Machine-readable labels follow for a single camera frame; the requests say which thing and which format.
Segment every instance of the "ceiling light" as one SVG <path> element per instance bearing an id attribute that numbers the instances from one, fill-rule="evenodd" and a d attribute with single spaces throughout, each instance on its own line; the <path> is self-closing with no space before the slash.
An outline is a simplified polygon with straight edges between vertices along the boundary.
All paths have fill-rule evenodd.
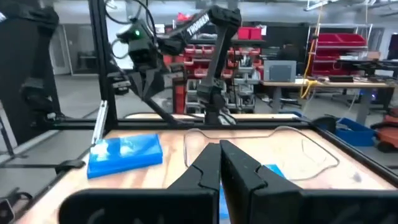
<path id="1" fill-rule="evenodd" d="M 304 9 L 304 11 L 311 11 L 311 10 L 314 10 L 321 6 L 327 5 L 329 3 L 337 2 L 337 1 L 339 1 L 339 0 L 320 1 L 318 3 L 313 4 L 312 6 L 307 7 L 306 9 Z"/>

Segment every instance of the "blue bin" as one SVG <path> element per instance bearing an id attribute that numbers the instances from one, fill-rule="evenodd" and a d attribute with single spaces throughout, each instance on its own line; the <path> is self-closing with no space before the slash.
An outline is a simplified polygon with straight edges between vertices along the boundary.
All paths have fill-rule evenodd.
<path id="1" fill-rule="evenodd" d="M 337 129 L 337 137 L 352 146 L 374 146 L 373 137 L 376 134 L 374 130 L 347 118 L 343 118 L 339 123 L 347 126 L 350 130 Z"/>

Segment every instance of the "table surface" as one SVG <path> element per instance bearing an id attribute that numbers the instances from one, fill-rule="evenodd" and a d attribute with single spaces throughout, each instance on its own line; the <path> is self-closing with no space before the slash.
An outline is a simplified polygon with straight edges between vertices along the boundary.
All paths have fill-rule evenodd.
<path id="1" fill-rule="evenodd" d="M 267 82 L 260 81 L 264 86 L 280 86 L 280 87 L 301 87 L 302 85 L 308 86 L 308 83 L 288 83 L 288 82 Z M 340 82 L 318 82 L 313 85 L 314 87 L 321 88 L 391 88 L 395 85 L 388 85 L 385 83 L 367 83 L 367 82 L 352 82 L 352 83 L 340 83 Z"/>
<path id="2" fill-rule="evenodd" d="M 239 117 L 291 117 L 292 114 L 240 114 Z M 130 118 L 150 118 L 151 114 L 135 114 Z M 317 133 L 304 130 L 247 131 L 111 131 L 106 138 L 157 133 L 164 152 L 163 163 L 143 169 L 87 179 L 86 166 L 71 170 L 55 184 L 17 223 L 58 223 L 60 204 L 70 194 L 87 188 L 161 189 L 167 188 L 186 170 L 183 149 L 190 161 L 209 142 L 227 139 L 262 164 L 277 164 L 283 174 L 305 189 L 395 189 L 394 186 L 361 165 Z"/>

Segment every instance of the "workbench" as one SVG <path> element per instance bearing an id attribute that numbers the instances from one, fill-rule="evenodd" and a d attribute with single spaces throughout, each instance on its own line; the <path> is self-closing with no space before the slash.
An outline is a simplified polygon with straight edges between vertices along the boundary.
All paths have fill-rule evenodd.
<path id="1" fill-rule="evenodd" d="M 174 115 L 178 119 L 190 116 Z M 274 127 L 264 129 L 204 130 L 140 130 L 110 131 L 105 138 L 118 138 L 157 133 L 163 149 L 163 164 L 127 172 L 87 179 L 86 166 L 57 177 L 57 181 L 39 195 L 33 206 L 20 218 L 20 224 L 58 223 L 57 212 L 69 195 L 88 188 L 103 189 L 162 189 L 167 188 L 185 171 L 184 144 L 188 157 L 195 159 L 209 142 L 226 139 L 262 164 L 276 164 L 287 179 L 304 189 L 396 189 L 398 179 L 379 165 L 334 135 L 301 122 L 293 114 L 236 114 L 236 119 L 271 119 Z M 134 114 L 128 119 L 153 119 L 156 114 Z M 302 130 L 281 130 L 269 136 L 278 126 L 290 124 Z M 88 162 L 88 151 L 80 157 Z"/>
<path id="2" fill-rule="evenodd" d="M 296 79 L 295 83 L 288 82 L 267 82 L 261 81 L 263 86 L 273 86 L 274 98 L 272 99 L 272 113 L 278 113 L 280 109 L 280 98 L 282 97 L 281 88 L 301 88 L 304 85 L 306 88 L 308 83 L 301 82 L 302 79 Z M 372 89 L 375 88 L 394 88 L 396 85 L 388 85 L 386 83 L 368 83 L 368 82 L 352 82 L 352 83 L 341 83 L 341 82 L 318 82 L 313 84 L 312 88 L 357 88 L 363 90 L 363 95 L 361 97 L 361 103 L 358 108 L 358 113 L 356 115 L 356 122 L 365 125 L 366 117 L 369 113 L 369 107 L 372 100 Z"/>

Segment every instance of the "blue sponge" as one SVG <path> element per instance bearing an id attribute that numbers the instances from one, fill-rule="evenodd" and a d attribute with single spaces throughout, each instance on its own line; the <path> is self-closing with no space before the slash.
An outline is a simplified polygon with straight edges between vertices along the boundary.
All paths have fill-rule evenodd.
<path id="1" fill-rule="evenodd" d="M 87 178 L 161 164 L 162 161 L 157 134 L 102 139 L 90 149 Z"/>

